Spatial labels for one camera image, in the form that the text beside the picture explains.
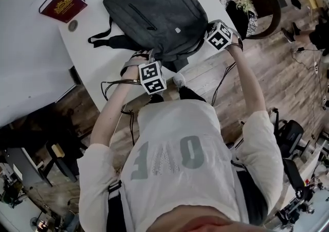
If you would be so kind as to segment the person's left hand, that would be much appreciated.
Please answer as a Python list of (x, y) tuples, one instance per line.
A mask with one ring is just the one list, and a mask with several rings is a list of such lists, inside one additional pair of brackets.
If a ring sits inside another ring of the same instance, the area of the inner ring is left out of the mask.
[(135, 52), (130, 60), (141, 60), (141, 61), (148, 61), (150, 58), (151, 50), (141, 50)]

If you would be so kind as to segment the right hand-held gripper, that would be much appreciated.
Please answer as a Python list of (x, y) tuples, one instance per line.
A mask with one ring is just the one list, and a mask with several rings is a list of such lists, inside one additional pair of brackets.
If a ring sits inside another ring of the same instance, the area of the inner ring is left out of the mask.
[(237, 46), (241, 50), (244, 47), (240, 34), (222, 20), (215, 20), (208, 24), (204, 40), (217, 51), (224, 50), (229, 45)]

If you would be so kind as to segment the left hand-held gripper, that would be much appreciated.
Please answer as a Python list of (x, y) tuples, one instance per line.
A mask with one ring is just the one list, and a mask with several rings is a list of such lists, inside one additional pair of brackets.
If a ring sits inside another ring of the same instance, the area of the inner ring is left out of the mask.
[(153, 50), (151, 51), (148, 61), (129, 59), (120, 72), (120, 76), (123, 76), (128, 68), (137, 67), (139, 83), (149, 95), (158, 94), (167, 89), (167, 83), (161, 70), (162, 64), (155, 60)]

